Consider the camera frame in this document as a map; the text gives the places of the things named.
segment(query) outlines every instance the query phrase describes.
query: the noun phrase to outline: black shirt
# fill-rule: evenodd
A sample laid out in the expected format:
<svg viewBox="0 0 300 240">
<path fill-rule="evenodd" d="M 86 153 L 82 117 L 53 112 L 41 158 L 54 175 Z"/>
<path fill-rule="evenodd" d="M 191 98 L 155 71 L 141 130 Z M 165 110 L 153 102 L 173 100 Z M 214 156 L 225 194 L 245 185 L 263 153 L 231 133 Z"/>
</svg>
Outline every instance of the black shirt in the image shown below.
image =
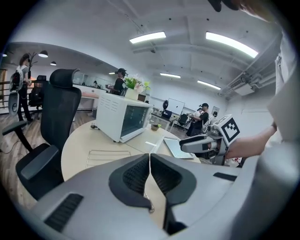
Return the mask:
<svg viewBox="0 0 300 240">
<path fill-rule="evenodd" d="M 208 121 L 208 112 L 202 113 L 199 118 L 201 118 L 202 120 L 195 122 L 194 128 L 196 129 L 202 129 L 203 124 Z"/>
<path fill-rule="evenodd" d="M 118 78 L 114 84 L 114 89 L 115 91 L 113 91 L 113 94 L 115 95 L 120 95 L 121 92 L 123 91 L 123 83 L 124 83 L 124 80 L 122 78 Z"/>
</svg>

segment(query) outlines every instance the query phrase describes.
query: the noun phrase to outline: potted plant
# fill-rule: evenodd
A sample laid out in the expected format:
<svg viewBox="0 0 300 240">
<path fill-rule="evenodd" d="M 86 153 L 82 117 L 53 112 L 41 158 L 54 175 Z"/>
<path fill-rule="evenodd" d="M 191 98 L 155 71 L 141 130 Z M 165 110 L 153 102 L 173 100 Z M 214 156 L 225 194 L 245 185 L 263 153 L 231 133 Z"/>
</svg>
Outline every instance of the potted plant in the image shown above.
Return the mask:
<svg viewBox="0 0 300 240">
<path fill-rule="evenodd" d="M 127 88 L 125 97 L 132 100 L 137 100 L 140 93 L 146 89 L 150 89 L 148 86 L 149 82 L 143 82 L 138 75 L 125 78 L 124 82 L 123 87 Z"/>
</svg>

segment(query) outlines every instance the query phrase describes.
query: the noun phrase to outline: black pants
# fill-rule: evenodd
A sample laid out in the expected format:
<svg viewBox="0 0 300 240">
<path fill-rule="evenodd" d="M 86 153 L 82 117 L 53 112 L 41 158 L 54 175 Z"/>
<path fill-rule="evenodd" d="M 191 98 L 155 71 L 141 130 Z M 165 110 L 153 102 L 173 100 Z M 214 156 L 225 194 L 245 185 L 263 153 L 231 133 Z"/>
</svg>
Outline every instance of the black pants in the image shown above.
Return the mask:
<svg viewBox="0 0 300 240">
<path fill-rule="evenodd" d="M 197 128 L 193 128 L 193 131 L 192 131 L 192 134 L 191 134 L 191 137 L 193 136 L 197 136 L 197 135 L 200 135 L 201 134 L 201 129 L 197 129 Z"/>
<path fill-rule="evenodd" d="M 32 119 L 31 119 L 31 116 L 30 116 L 30 113 L 28 110 L 28 104 L 27 104 L 27 87 L 23 87 L 21 90 L 19 90 L 19 108 L 18 108 L 19 121 L 23 121 L 21 105 L 24 109 L 24 113 L 27 118 L 27 121 L 31 121 Z"/>
<path fill-rule="evenodd" d="M 191 125 L 189 126 L 189 128 L 188 128 L 188 131 L 187 131 L 187 136 L 191 136 L 191 134 L 192 134 L 192 131 L 193 131 L 193 128 L 194 128 L 194 122 L 191 122 Z"/>
</svg>

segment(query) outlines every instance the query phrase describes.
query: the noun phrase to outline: bowl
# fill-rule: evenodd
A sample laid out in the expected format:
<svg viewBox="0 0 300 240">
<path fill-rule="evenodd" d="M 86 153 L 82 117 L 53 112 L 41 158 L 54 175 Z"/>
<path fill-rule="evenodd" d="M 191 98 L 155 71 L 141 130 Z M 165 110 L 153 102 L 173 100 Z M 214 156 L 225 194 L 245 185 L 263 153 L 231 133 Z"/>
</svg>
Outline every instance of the bowl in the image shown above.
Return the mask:
<svg viewBox="0 0 300 240">
<path fill-rule="evenodd" d="M 151 129 L 152 129 L 153 131 L 157 131 L 157 130 L 159 129 L 158 124 L 151 124 Z"/>
</svg>

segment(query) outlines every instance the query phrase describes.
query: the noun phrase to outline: ceiling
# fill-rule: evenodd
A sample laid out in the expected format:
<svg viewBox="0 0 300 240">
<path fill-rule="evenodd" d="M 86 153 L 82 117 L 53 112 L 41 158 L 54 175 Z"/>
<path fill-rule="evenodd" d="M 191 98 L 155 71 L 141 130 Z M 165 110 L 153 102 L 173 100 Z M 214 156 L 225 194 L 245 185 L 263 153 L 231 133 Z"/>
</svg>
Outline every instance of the ceiling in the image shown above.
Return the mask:
<svg viewBox="0 0 300 240">
<path fill-rule="evenodd" d="M 25 53 L 40 53 L 42 50 L 48 52 L 48 58 L 41 58 L 36 55 L 33 58 L 34 66 L 50 66 L 55 61 L 59 68 L 80 68 L 83 72 L 114 72 L 116 68 L 99 59 L 88 56 L 84 53 L 59 47 L 56 45 L 42 43 L 10 43 L 7 46 L 7 57 L 3 58 L 4 64 L 19 65 L 20 58 Z"/>
<path fill-rule="evenodd" d="M 46 7 L 30 14 L 32 26 L 43 24 L 49 31 L 55 29 L 62 35 L 84 39 L 86 48 L 101 45 L 154 81 L 170 80 L 159 73 L 175 74 L 181 79 L 172 81 L 203 88 L 197 83 L 201 80 L 221 87 L 220 93 L 226 95 L 231 90 L 228 85 L 238 77 L 252 82 L 275 72 L 280 28 L 225 6 L 217 13 L 207 0 L 44 2 Z M 135 45 L 129 41 L 158 31 L 164 31 L 166 38 Z M 253 59 L 232 47 L 206 40 L 207 31 L 237 40 L 259 54 Z"/>
</svg>

